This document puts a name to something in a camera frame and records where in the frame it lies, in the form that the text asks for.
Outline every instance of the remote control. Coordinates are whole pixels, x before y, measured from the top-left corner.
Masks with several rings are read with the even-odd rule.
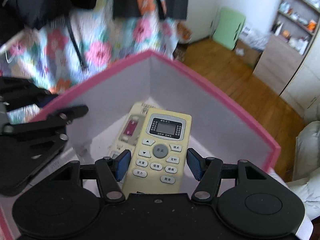
[[[126,197],[179,192],[191,120],[187,114],[148,110],[122,187]]]
[[[115,159],[124,150],[134,151],[148,109],[153,107],[141,102],[133,105],[120,133],[110,148],[108,156]]]

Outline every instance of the cabinet door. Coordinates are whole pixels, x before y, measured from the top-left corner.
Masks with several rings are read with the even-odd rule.
[[[302,62],[302,56],[272,35],[253,74],[280,95]]]

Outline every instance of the blue gripper pad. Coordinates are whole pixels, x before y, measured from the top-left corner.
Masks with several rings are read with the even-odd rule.
[[[193,151],[195,150],[187,150],[187,164],[195,179],[200,181],[205,171],[202,170],[200,160],[193,154]]]
[[[116,181],[120,182],[124,175],[126,174],[129,164],[131,161],[131,152],[129,150],[123,151],[117,158],[118,162],[118,168],[116,171]]]

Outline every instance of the pink storage box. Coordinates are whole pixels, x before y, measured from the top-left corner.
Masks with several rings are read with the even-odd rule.
[[[67,127],[69,142],[65,153],[31,185],[69,160],[79,159],[82,164],[89,164],[106,156],[125,116],[138,101],[190,114],[189,147],[203,157],[214,156],[224,163],[247,159],[268,171],[280,154],[279,145],[263,127],[208,80],[178,61],[146,51],[117,61],[109,69],[72,87],[33,119],[43,120],[51,112],[67,106],[86,104],[89,107],[84,118]],[[191,195],[197,184],[186,165],[180,192]],[[233,186],[234,181],[225,180],[220,191]],[[99,194],[94,181],[84,187]],[[16,198],[0,197],[0,226],[5,240],[20,235],[11,216]]]

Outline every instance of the wooden panel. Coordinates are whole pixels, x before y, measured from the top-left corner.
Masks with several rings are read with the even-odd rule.
[[[276,36],[271,36],[253,74],[280,95],[302,62],[302,56]]]
[[[190,45],[184,63],[240,104],[276,139],[282,150],[275,170],[291,181],[295,138],[304,128],[300,116],[253,76],[240,57],[211,39]]]

